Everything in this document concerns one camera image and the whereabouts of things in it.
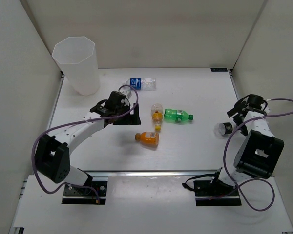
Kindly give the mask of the clear bottle black label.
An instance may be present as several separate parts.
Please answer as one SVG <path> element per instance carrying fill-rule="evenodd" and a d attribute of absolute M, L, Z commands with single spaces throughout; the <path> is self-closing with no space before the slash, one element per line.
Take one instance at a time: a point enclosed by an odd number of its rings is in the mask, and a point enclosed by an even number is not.
<path fill-rule="evenodd" d="M 219 136 L 229 135 L 233 132 L 233 125 L 230 122 L 217 123 L 214 133 Z"/>

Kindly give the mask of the green plastic bottle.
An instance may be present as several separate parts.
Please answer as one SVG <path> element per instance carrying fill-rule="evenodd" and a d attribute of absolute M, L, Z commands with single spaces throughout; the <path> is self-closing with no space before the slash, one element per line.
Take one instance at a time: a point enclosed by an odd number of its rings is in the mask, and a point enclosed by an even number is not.
<path fill-rule="evenodd" d="M 193 121 L 194 115 L 188 114 L 184 110 L 165 109 L 164 119 L 169 122 L 185 123 L 185 122 Z"/>

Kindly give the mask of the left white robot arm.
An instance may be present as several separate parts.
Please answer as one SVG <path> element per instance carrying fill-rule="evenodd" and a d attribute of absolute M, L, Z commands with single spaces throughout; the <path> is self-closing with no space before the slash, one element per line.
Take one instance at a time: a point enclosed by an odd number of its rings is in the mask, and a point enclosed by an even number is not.
<path fill-rule="evenodd" d="M 96 192 L 92 176 L 70 164 L 70 155 L 86 139 L 103 130 L 108 125 L 140 125 L 139 104 L 130 104 L 129 99 L 137 91 L 123 85 L 112 91 L 108 99 L 99 101 L 80 121 L 56 126 L 41 133 L 32 148 L 32 168 L 34 176 L 47 194 L 58 191 L 47 190 L 39 174 L 49 178 L 59 187 L 64 185 L 76 188 L 87 195 Z"/>

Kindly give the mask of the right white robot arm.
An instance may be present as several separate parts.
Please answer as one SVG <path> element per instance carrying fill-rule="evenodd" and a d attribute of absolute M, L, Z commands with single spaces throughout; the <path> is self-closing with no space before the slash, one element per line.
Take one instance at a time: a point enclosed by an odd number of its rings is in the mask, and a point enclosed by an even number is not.
<path fill-rule="evenodd" d="M 269 178 L 284 148 L 284 142 L 270 131 L 266 121 L 268 103 L 262 96 L 249 94 L 238 100 L 227 112 L 232 122 L 215 126 L 221 137 L 232 138 L 240 132 L 245 136 L 230 171 L 223 166 L 215 173 L 192 177 L 193 186 L 185 181 L 182 186 L 199 197 L 223 197 L 237 192 L 238 184 L 248 178 Z"/>

